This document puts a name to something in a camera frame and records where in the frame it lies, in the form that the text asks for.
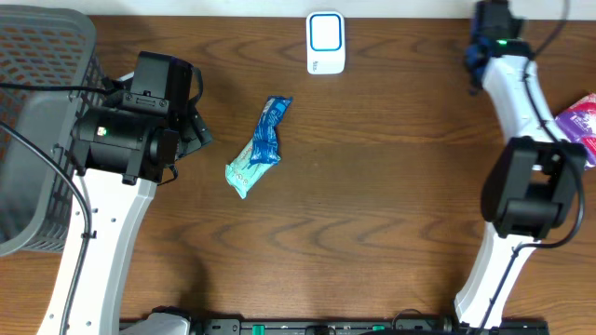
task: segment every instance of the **black joint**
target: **black joint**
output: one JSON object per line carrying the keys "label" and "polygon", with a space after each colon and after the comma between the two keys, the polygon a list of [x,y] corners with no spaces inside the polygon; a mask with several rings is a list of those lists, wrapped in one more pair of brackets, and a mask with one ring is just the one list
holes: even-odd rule
{"label": "black joint", "polygon": [[[554,155],[561,159],[552,159]],[[576,194],[572,165],[583,167],[586,158],[582,144],[511,139],[482,188],[482,217],[501,238],[545,238],[564,222]],[[546,181],[533,180],[533,173],[546,175]]]}
{"label": "black joint", "polygon": [[195,74],[201,89],[190,100],[193,66],[172,56],[141,52],[134,76],[103,78],[110,94],[71,131],[78,173],[94,168],[121,174],[125,185],[160,183],[167,165],[211,142],[195,108],[203,89],[200,71]]}

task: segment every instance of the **mesh basket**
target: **mesh basket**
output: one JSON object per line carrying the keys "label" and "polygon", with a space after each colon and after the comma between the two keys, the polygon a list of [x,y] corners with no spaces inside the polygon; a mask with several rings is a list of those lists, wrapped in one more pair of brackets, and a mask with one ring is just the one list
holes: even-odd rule
{"label": "mesh basket", "polygon": [[[100,87],[95,28],[70,9],[0,6],[0,82]],[[0,88],[0,119],[73,175],[66,158],[76,118],[102,96]],[[0,256],[19,249],[60,252],[72,194],[38,157],[0,130]]]}

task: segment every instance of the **wooden table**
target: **wooden table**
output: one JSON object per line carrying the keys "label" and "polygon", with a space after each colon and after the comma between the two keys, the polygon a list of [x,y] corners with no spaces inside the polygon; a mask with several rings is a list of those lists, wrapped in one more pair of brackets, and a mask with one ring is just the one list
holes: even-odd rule
{"label": "wooden table", "polygon": [[[471,97],[467,20],[347,20],[339,75],[305,68],[303,19],[95,17],[105,72],[139,51],[200,67],[200,112],[216,139],[158,189],[135,245],[123,318],[158,305],[247,318],[384,318],[450,312],[481,243],[480,191],[504,143],[486,93]],[[537,43],[552,23],[533,22]],[[571,23],[539,60],[559,112],[596,89],[596,23]],[[224,166],[251,138],[268,95],[293,96],[282,161],[246,200]],[[596,327],[596,173],[574,242],[537,251],[504,315],[552,334]],[[553,231],[560,238],[568,229]],[[0,259],[0,332],[37,330],[60,255]]]}

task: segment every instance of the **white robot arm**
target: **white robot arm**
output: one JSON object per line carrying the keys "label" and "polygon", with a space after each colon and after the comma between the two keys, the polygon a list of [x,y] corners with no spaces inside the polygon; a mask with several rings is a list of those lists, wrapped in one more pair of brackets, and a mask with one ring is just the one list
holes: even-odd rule
{"label": "white robot arm", "polygon": [[[512,143],[512,139],[515,139],[514,141],[530,139],[527,140],[529,143],[535,142],[538,145],[540,143],[552,143],[552,138],[547,134],[544,127],[547,127],[558,141],[567,141],[566,136],[555,124],[538,83],[536,64],[530,60],[532,52],[525,42],[518,39],[521,29],[522,21],[511,17],[507,1],[481,1],[477,4],[476,18],[472,28],[472,45],[467,51],[467,67],[472,73],[473,84],[489,93],[501,124],[505,142]],[[531,196],[525,187],[516,194],[519,197],[509,194],[507,199],[503,195],[499,200],[506,208],[502,208],[502,213],[499,216],[493,216],[498,222],[487,221],[485,223],[480,252],[470,277],[463,289],[457,293],[454,301],[459,322],[469,328],[484,327],[490,329],[498,328],[501,325],[503,308],[508,295],[513,289],[524,263],[535,248],[523,248],[520,251],[502,285],[498,298],[493,301],[494,305],[491,313],[486,315],[491,299],[507,270],[513,250],[523,244],[540,244],[540,239],[546,236],[546,232],[539,231],[539,228],[544,227],[544,225],[551,225],[553,222],[556,223],[552,226],[556,227],[560,224],[561,217],[566,216],[569,202],[573,199],[576,190],[573,181],[570,180],[570,177],[573,176],[569,167],[566,169],[563,166],[553,167],[552,162],[544,160],[543,156],[549,154],[552,159],[562,159],[562,157],[553,153],[556,150],[554,147],[547,146],[547,148],[546,151],[538,153],[533,165],[532,162],[530,162],[530,165],[527,165],[528,162],[526,162],[526,169],[520,168],[519,165],[514,166],[515,155],[513,154],[505,156],[505,158],[504,156],[501,157],[502,168],[509,169],[509,174],[523,175],[523,177],[516,176],[518,177],[517,183],[528,185],[527,190],[531,190],[533,187],[529,176],[532,171],[528,170],[529,168],[533,171],[548,169],[546,174],[551,176],[551,180],[549,185],[536,186],[544,187],[540,189],[540,191],[545,192],[544,196],[542,194],[540,196]],[[578,153],[576,163],[583,167],[580,151],[581,149],[578,149],[574,153]],[[549,194],[552,188],[557,187],[557,182],[561,184],[562,188],[567,188],[567,190],[562,191],[564,195]],[[487,211],[486,203],[491,200],[494,201],[495,198],[500,196],[500,194],[490,194],[494,199],[487,200],[489,197],[487,193],[489,191],[502,191],[502,188],[503,185],[492,189],[487,189],[487,185],[484,186],[482,210],[485,219],[487,217],[485,212]],[[542,205],[544,206],[536,205],[535,208],[532,208],[540,201],[543,202]],[[507,211],[513,212],[513,210],[517,210],[517,213],[509,213],[511,217],[507,218]],[[532,231],[532,227],[516,228],[515,224],[517,222],[503,229],[503,221],[507,220],[534,221],[534,227],[538,227],[538,229],[535,228]],[[485,316],[487,316],[485,324],[482,324]]]}
{"label": "white robot arm", "polygon": [[[188,100],[193,74],[199,93]],[[92,238],[80,275],[66,333],[117,334],[130,258],[164,168],[198,150],[211,136],[195,104],[202,92],[198,69],[171,56],[142,52],[134,76],[117,85],[102,107],[74,124],[74,184],[92,216]],[[69,232],[54,292],[38,334],[60,334],[85,221],[73,201]],[[190,320],[153,313],[121,334],[186,335]]]}

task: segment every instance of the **snack wrapper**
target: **snack wrapper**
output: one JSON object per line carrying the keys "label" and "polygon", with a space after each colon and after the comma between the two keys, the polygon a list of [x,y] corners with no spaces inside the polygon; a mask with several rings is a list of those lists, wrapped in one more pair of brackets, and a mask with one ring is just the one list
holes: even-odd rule
{"label": "snack wrapper", "polygon": [[586,147],[586,169],[596,166],[596,94],[576,102],[559,114],[555,122],[570,142],[582,143]]}
{"label": "snack wrapper", "polygon": [[230,165],[225,166],[225,179],[242,199],[246,198],[252,185],[281,160],[275,127],[283,119],[291,100],[275,96],[267,98],[252,140]]}

